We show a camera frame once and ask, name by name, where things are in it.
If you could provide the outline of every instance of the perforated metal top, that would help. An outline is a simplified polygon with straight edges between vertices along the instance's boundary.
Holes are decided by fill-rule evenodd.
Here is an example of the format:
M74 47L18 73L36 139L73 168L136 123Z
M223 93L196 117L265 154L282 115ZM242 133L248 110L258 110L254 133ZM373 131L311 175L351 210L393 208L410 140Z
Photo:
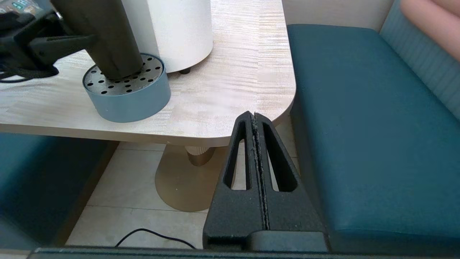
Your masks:
M163 65L155 57L141 54L142 69L119 80L109 80L98 66L92 67L85 75L83 83L90 92L100 95L123 95L137 92L153 84L163 72Z

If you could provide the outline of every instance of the black pole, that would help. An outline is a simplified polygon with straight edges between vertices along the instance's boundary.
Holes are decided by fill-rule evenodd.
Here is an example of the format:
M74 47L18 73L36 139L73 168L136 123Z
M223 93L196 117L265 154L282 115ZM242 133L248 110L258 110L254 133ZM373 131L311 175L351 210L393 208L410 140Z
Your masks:
M79 35L96 35L86 50L108 79L129 76L142 58L121 0L51 0L65 24Z

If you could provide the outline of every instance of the bench backrest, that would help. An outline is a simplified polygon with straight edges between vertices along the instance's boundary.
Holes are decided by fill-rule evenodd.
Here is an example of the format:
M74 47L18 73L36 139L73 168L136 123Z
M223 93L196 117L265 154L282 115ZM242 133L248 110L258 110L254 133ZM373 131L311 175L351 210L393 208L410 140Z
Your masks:
M460 120L460 63L408 21L395 0L380 35Z

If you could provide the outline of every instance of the teal upholstered cushion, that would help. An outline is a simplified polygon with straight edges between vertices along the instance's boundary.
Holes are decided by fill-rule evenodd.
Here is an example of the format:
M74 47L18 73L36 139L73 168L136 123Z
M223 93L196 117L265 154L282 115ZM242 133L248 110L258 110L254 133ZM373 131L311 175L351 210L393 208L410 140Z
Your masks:
M0 248L57 242L108 143L1 133Z
M459 121L375 31L295 24L288 35L296 142L309 138L332 234L381 238L387 252L460 238Z
M400 4L394 1L380 35L460 119L460 62L407 20Z

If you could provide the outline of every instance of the gray cylindrical base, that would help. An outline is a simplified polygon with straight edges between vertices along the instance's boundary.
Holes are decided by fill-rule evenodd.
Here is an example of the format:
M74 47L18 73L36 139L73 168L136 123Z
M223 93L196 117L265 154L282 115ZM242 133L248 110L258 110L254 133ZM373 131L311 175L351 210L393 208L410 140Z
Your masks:
M171 90L163 62L142 54L141 71L120 80L109 80L97 66L83 77L83 85L101 117L113 122L133 122L159 112Z

